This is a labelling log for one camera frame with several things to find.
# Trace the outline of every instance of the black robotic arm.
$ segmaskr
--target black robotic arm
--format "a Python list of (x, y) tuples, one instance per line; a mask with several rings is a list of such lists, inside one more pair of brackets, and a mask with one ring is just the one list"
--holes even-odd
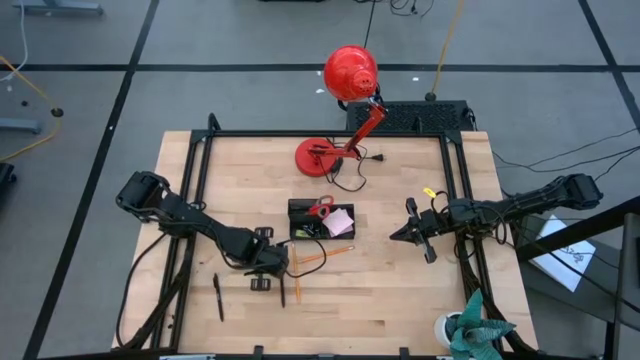
[(289, 265), (286, 246), (270, 245), (268, 238), (247, 228), (221, 224), (171, 192), (167, 180), (152, 172), (135, 172), (116, 203), (142, 222), (157, 222), (160, 231), (171, 236), (187, 237), (194, 232), (207, 236), (223, 256), (238, 264), (227, 262), (234, 269), (281, 278)]
[(560, 176), (540, 189), (516, 194), (502, 201), (450, 199), (449, 204), (438, 211), (432, 200), (432, 208), (420, 214), (415, 200), (408, 198), (406, 207), (409, 220), (390, 239), (422, 246), (427, 263), (432, 263), (437, 255), (429, 243), (431, 237), (456, 231), (476, 236), (489, 234), (500, 224), (559, 206), (575, 210), (593, 209), (600, 199), (602, 193), (593, 178), (584, 174)]

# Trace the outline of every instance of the scissors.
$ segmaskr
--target scissors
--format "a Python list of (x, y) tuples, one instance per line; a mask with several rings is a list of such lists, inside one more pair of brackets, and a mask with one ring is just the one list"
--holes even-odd
[(320, 219), (326, 219), (327, 216), (331, 213), (330, 206), (333, 205), (333, 196), (331, 195), (323, 195), (316, 200), (316, 203), (311, 206), (309, 209), (309, 215), (318, 215)]

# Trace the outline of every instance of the wooden tabletop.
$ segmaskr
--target wooden tabletop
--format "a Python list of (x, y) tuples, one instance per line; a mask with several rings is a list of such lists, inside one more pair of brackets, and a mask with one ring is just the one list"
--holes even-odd
[[(189, 132), (165, 133), (155, 169), (176, 193), (180, 191), (189, 137)], [(500, 200), (487, 134), (463, 133), (463, 139), (474, 197)], [(301, 304), (296, 303), (293, 279), (285, 277), (287, 306), (283, 309), (279, 281), (272, 281), (270, 292), (250, 291), (249, 278), (226, 267), (214, 242), (199, 235), (180, 352), (251, 353), (255, 345), (263, 345), (265, 352), (272, 354), (398, 354), (399, 347), (409, 347), (412, 355), (448, 353), (436, 342), (433, 323), (439, 315), (460, 311), (465, 305), (460, 268), (453, 254), (454, 236), (432, 239), (438, 260), (430, 265), (420, 248), (389, 240), (389, 235), (407, 221), (407, 197), (415, 197), (419, 209), (424, 210), (429, 206), (424, 187), (446, 190), (438, 140), (365, 139), (362, 144), (369, 156), (383, 153), (386, 160), (363, 163), (362, 173), (368, 182), (355, 193), (340, 190), (324, 178), (299, 173), (293, 154), (301, 140), (214, 139), (205, 212), (229, 226), (271, 226), (274, 242), (279, 242), (288, 238), (288, 199), (332, 194), (336, 203), (354, 204), (357, 236), (351, 241), (325, 240), (323, 244), (327, 251), (349, 245), (355, 250), (329, 257), (324, 268), (301, 278)], [(453, 147), (450, 152), (456, 188), (462, 194)], [(190, 194), (195, 193), (199, 157)], [(357, 161), (345, 160), (338, 181), (356, 187), (361, 181), (356, 166)], [(136, 257), (158, 235), (157, 225), (143, 225)], [(133, 276), (121, 328), (125, 341), (157, 303), (168, 244), (165, 240), (149, 253)], [(493, 239), (486, 239), (484, 248), (496, 305), (517, 324), (521, 337), (537, 347), (513, 249)], [(296, 249), (299, 257), (320, 252), (313, 242), (297, 241)], [(310, 262), (299, 270), (317, 265), (317, 261)], [(218, 317), (214, 272), (220, 277), (224, 322)], [(172, 314), (173, 309), (165, 321), (165, 345)]]

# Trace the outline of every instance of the yellow cable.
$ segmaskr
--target yellow cable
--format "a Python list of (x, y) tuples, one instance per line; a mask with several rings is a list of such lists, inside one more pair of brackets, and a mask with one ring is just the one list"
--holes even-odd
[[(24, 75), (22, 75), (16, 68), (13, 67), (13, 65), (11, 65), (10, 62), (7, 61), (7, 59), (4, 58), (4, 56), (0, 56), (0, 60), (2, 60), (2, 62), (4, 62), (5, 65), (7, 65), (9, 67), (9, 69), (11, 69), (13, 71), (13, 73), (20, 78), (20, 80), (24, 81), (25, 83), (27, 83), (27, 85), (29, 85), (33, 90), (35, 90), (43, 99), (45, 99), (45, 101), (47, 103), (49, 103), (49, 105), (51, 106), (52, 109), (58, 109), (58, 107), (56, 106), (56, 104), (47, 96), (47, 94), (42, 91), (40, 88), (38, 88), (37, 86), (35, 86), (31, 81), (29, 81), (26, 77), (24, 77)], [(9, 159), (12, 159), (26, 151), (29, 151), (51, 139), (53, 139), (54, 136), (56, 136), (56, 134), (58, 133), (58, 131), (60, 130), (60, 126), (62, 125), (62, 122), (60, 121), (59, 118), (56, 119), (56, 125), (53, 128), (53, 131), (47, 135), (46, 137), (34, 142), (31, 145), (28, 145), (16, 152), (14, 152), (13, 154), (7, 155), (3, 158), (0, 158), (0, 162), (4, 162), (7, 161)]]
[(442, 64), (444, 64), (444, 58), (447, 56), (447, 48), (449, 47), (449, 41), (451, 41), (451, 37), (453, 36), (453, 29), (456, 28), (458, 19), (462, 14), (463, 7), (464, 7), (464, 0), (458, 0), (456, 15), (453, 17), (453, 20), (451, 20), (451, 24), (449, 25), (449, 33), (447, 34), (447, 39), (444, 41), (444, 45), (442, 46), (442, 53), (440, 53), (440, 61), (438, 61), (438, 69), (436, 70), (436, 79), (433, 81), (433, 87), (431, 87), (431, 92), (434, 94), (436, 93), (436, 89), (438, 88), (438, 82), (440, 82), (440, 71), (442, 70)]

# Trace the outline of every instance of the lamp base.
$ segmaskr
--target lamp base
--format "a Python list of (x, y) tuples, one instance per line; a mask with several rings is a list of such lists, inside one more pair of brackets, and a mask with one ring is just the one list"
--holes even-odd
[(331, 172), (331, 168), (336, 163), (336, 156), (323, 155), (316, 156), (309, 152), (312, 147), (321, 147), (327, 150), (335, 149), (326, 139), (311, 138), (303, 141), (296, 149), (296, 166), (301, 173), (307, 176), (323, 176)]

